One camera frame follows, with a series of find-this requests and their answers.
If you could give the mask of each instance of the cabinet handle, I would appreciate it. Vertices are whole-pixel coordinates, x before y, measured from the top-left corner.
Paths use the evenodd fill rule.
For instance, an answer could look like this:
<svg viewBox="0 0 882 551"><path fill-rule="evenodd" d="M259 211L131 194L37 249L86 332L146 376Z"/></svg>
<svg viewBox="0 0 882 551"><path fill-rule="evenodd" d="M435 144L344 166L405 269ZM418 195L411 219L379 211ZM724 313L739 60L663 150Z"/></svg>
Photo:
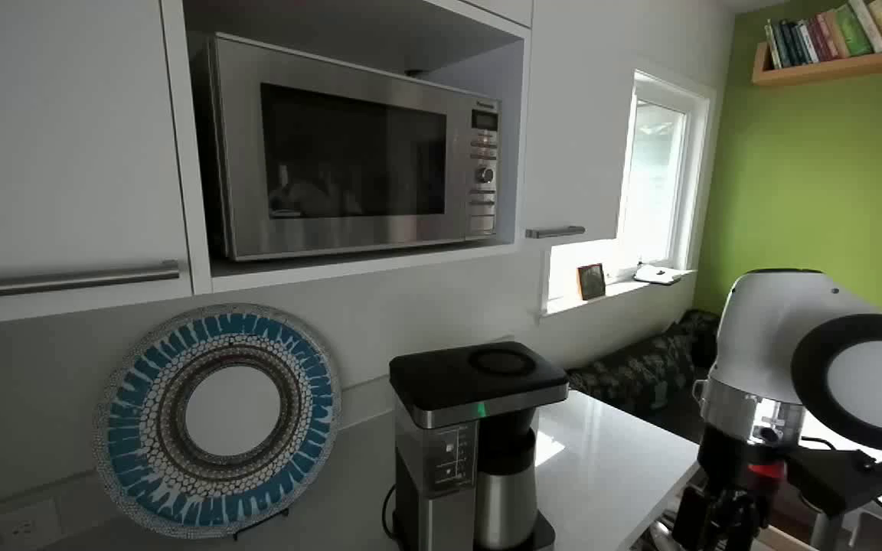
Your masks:
<svg viewBox="0 0 882 551"><path fill-rule="evenodd" d="M528 239L555 239L555 237L582 237L585 226L543 226L543 230L528 230Z"/></svg>
<svg viewBox="0 0 882 551"><path fill-rule="evenodd" d="M97 284L128 284L128 283L165 283L165 279L178 279L182 273L185 269L178 259L165 259L165 262L122 267L122 269L7 275L7 279L0 279L0 296L7 296L7 295L46 295L46 291L67 291L67 288L97 288Z"/></svg>

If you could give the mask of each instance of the kitchen counter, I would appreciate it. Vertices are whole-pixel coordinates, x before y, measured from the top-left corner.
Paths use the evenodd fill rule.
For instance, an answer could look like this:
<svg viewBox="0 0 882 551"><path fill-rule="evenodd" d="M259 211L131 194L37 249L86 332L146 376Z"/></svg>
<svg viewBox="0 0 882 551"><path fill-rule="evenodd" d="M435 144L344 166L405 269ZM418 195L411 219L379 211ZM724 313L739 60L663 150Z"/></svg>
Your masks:
<svg viewBox="0 0 882 551"><path fill-rule="evenodd" d="M582 391L539 410L539 510L555 551L628 548L694 474L695 444ZM379 504L392 487L392 415L340 435L324 470L294 501L236 543L174 543L120 518L49 551L392 551Z"/></svg>

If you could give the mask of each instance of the built-in microwave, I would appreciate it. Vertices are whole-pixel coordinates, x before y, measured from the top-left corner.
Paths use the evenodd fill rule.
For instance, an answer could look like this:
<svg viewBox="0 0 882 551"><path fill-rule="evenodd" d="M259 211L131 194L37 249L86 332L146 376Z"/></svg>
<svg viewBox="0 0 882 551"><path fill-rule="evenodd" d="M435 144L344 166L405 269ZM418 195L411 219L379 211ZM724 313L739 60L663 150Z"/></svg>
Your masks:
<svg viewBox="0 0 882 551"><path fill-rule="evenodd" d="M229 259L485 243L499 100L245 36L197 92L212 232Z"/></svg>

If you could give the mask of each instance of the coffee maker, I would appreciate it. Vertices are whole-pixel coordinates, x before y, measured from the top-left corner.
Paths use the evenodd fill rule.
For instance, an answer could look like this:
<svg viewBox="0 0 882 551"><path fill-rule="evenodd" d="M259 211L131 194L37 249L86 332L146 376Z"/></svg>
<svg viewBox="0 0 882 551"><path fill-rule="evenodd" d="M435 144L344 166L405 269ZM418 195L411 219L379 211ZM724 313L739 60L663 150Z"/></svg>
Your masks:
<svg viewBox="0 0 882 551"><path fill-rule="evenodd" d="M532 414L566 373L520 342L390 361L396 389L396 536L405 551L547 551Z"/></svg>

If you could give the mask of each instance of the blue and white plate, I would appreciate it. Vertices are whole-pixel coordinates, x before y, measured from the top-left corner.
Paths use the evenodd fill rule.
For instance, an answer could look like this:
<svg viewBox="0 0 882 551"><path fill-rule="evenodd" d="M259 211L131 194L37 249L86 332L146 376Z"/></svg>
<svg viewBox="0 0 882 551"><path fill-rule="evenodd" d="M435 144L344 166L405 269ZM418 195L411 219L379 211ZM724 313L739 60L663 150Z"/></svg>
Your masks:
<svg viewBox="0 0 882 551"><path fill-rule="evenodd" d="M226 376L245 381L249 402L218 402ZM97 415L97 474L138 523L222 539L286 510L317 480L337 415L331 356L304 324L260 305L201 309L163 324L118 373ZM256 442L226 444L249 425Z"/></svg>

